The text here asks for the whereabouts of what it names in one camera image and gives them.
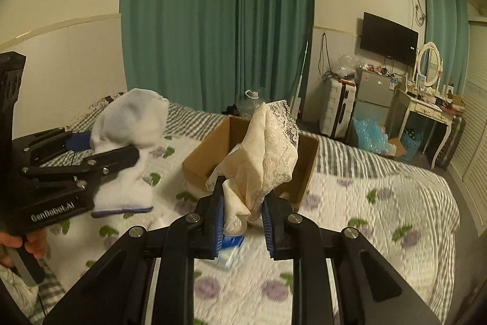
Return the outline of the person's left hand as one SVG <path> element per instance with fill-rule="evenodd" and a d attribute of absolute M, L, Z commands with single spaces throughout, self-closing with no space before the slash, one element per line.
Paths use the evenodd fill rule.
<path fill-rule="evenodd" d="M 13 260 L 10 255 L 5 251 L 7 247 L 19 248 L 24 247 L 26 251 L 32 254 L 36 259 L 41 259 L 45 256 L 49 249 L 47 241 L 47 229 L 42 228 L 34 232 L 28 233 L 25 238 L 19 236 L 13 236 L 5 231 L 0 233 L 1 243 L 1 265 L 3 267 L 14 267 Z"/>

